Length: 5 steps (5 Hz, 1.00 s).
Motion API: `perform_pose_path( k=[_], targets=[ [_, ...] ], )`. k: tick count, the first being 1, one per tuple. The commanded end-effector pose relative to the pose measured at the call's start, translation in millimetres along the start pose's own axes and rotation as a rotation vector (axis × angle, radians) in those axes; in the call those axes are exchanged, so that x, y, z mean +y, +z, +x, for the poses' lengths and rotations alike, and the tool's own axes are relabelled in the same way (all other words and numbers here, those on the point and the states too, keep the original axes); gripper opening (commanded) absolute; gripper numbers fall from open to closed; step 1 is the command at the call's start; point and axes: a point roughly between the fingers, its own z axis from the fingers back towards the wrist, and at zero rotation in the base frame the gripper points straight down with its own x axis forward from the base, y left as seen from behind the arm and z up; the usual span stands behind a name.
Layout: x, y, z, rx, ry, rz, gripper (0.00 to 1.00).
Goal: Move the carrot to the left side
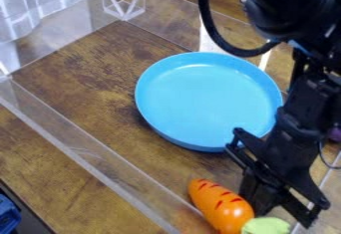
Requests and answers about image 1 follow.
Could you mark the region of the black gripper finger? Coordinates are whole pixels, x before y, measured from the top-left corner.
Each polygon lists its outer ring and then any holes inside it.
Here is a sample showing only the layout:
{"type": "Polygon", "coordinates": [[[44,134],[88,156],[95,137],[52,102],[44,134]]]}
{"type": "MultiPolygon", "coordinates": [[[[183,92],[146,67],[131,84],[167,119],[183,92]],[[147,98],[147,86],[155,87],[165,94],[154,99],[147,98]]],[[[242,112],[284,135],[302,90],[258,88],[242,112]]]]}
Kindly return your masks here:
{"type": "Polygon", "coordinates": [[[274,207],[281,205],[288,190],[273,176],[261,175],[252,169],[246,169],[238,194],[250,204],[254,215],[265,216],[274,207]]]}

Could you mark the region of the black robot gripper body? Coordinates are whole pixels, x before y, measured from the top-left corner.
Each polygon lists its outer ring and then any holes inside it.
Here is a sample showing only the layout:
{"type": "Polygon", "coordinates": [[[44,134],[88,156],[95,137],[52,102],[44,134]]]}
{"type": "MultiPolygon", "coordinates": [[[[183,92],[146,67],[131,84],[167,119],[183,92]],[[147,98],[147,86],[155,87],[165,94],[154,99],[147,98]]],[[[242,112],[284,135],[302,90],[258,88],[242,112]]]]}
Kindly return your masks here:
{"type": "Polygon", "coordinates": [[[305,228],[330,207],[309,172],[320,140],[320,132],[301,128],[293,115],[280,108],[266,140],[238,127],[226,145],[227,155],[242,171],[252,169],[261,175],[273,176],[286,187],[288,194],[280,206],[305,228]]]}

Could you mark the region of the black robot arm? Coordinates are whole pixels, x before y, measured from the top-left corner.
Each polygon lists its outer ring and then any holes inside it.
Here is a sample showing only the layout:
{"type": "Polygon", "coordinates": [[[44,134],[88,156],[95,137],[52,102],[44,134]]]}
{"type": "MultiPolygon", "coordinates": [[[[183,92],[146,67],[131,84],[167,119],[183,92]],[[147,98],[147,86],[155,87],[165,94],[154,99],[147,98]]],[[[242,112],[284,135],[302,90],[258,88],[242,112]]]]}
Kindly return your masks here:
{"type": "Polygon", "coordinates": [[[250,57],[285,42],[294,68],[268,138],[233,131],[227,152],[244,168],[240,193],[258,215],[282,206],[309,227],[330,207],[309,168],[332,130],[341,129],[341,0],[245,0],[244,5],[269,42],[231,53],[250,57]]]}

